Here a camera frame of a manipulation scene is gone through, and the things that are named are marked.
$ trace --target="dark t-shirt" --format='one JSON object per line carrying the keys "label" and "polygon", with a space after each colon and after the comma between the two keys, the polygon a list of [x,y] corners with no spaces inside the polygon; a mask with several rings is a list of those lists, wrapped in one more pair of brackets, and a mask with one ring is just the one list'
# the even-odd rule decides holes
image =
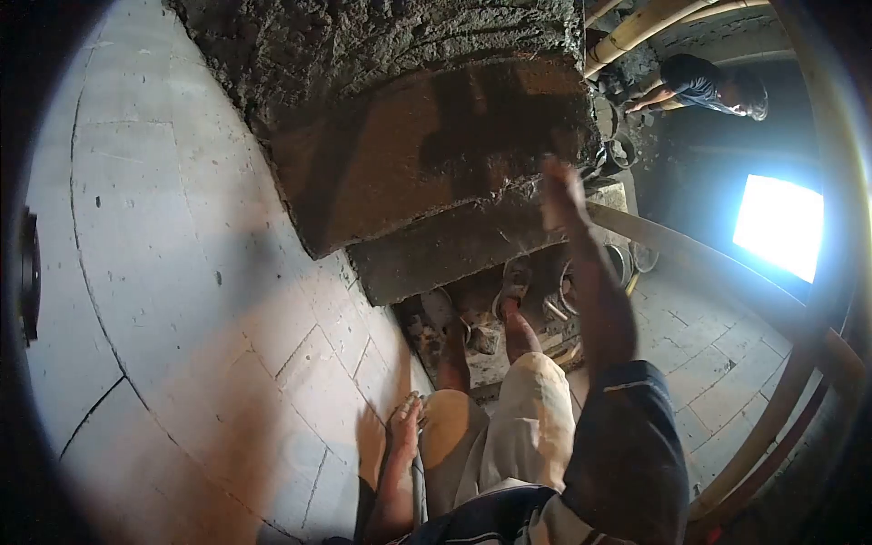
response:
{"label": "dark t-shirt", "polygon": [[596,376],[576,424],[563,481],[562,494],[539,485],[484,494],[397,542],[682,542],[687,470],[660,371],[633,361]]}
{"label": "dark t-shirt", "polygon": [[726,79],[724,72],[704,58],[685,54],[669,57],[660,65],[660,77],[685,106],[734,113],[718,99],[718,86]]}

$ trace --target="shirt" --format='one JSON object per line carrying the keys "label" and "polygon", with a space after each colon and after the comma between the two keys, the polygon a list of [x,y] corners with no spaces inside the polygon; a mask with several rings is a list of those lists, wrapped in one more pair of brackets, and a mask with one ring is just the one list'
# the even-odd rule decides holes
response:
{"label": "shirt", "polygon": [[705,106],[723,113],[732,113],[718,98],[718,86],[726,80],[724,72],[704,58],[674,55],[660,66],[664,85],[674,91],[678,102],[685,106]]}

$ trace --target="hair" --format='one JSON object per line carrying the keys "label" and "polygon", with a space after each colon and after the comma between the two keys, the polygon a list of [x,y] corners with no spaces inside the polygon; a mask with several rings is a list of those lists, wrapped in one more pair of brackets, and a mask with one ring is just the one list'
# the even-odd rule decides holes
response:
{"label": "hair", "polygon": [[732,82],[736,85],[739,102],[748,112],[748,117],[762,121],[769,113],[769,96],[760,78],[744,68],[739,68],[732,74]]}

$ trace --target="hand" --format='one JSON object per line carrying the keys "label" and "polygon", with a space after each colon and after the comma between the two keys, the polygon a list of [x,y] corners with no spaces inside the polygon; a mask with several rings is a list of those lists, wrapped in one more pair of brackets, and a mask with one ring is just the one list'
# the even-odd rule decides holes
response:
{"label": "hand", "polygon": [[554,155],[542,160],[542,215],[546,230],[572,227],[587,218],[578,171]]}
{"label": "hand", "polygon": [[411,464],[418,453],[418,415],[421,406],[418,392],[411,392],[391,416],[391,456],[397,461]]}

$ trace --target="shorts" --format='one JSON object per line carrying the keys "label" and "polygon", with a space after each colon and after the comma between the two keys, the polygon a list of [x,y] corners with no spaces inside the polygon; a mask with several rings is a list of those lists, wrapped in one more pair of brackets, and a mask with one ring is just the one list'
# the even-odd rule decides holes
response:
{"label": "shorts", "polygon": [[463,392],[425,404],[421,459],[430,519],[479,494],[525,483],[564,489],[576,422],[563,370],[540,352],[509,367],[493,417]]}

